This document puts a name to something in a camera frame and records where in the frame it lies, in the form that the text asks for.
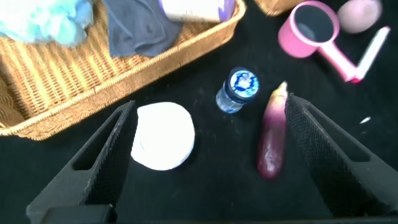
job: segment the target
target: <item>white lid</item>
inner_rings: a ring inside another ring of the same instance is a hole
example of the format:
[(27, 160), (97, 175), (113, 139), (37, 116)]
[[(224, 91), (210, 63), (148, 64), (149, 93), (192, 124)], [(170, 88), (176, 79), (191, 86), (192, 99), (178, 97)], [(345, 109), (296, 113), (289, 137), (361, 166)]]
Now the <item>white lid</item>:
[(132, 158), (154, 170), (169, 170), (182, 164), (195, 143), (189, 112), (169, 102), (142, 106), (137, 112)]

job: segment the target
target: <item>white round object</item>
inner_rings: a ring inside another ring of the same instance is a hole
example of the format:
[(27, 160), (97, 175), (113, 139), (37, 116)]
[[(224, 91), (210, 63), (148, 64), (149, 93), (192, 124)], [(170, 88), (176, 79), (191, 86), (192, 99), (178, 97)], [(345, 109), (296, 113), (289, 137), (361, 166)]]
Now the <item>white round object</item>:
[(350, 0), (338, 11), (341, 28), (350, 34), (363, 32), (380, 18), (382, 6), (379, 0)]
[(195, 143), (190, 113), (169, 102), (142, 106), (137, 113), (132, 158), (154, 170), (169, 170), (181, 165)]

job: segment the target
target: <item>white stick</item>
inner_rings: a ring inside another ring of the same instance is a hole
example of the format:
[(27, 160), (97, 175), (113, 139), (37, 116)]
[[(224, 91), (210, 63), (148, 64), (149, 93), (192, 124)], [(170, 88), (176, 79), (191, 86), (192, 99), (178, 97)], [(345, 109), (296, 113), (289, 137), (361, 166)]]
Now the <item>white stick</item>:
[(358, 74), (355, 76), (358, 80), (362, 80), (368, 70), (371, 68), (374, 59), (379, 53), (382, 45), (386, 41), (388, 34), (390, 33), (390, 27), (383, 27), (379, 29), (376, 35), (373, 37), (371, 43), (365, 50), (362, 59), (358, 63)]

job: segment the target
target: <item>gray cloth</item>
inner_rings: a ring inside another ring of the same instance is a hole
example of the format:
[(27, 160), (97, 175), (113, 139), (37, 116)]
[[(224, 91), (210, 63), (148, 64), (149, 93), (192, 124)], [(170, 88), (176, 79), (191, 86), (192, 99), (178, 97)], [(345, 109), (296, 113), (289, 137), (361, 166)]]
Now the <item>gray cloth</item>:
[(170, 21), (159, 0), (103, 0), (108, 10), (111, 57), (156, 56), (175, 42), (181, 22)]

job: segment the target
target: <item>blue cloth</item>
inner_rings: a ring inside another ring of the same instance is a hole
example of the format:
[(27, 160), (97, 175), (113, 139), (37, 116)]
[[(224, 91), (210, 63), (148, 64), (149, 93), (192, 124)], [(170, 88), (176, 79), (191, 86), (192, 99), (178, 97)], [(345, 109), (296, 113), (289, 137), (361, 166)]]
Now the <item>blue cloth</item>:
[(93, 21), (91, 0), (0, 0), (0, 36), (21, 42), (74, 47)]

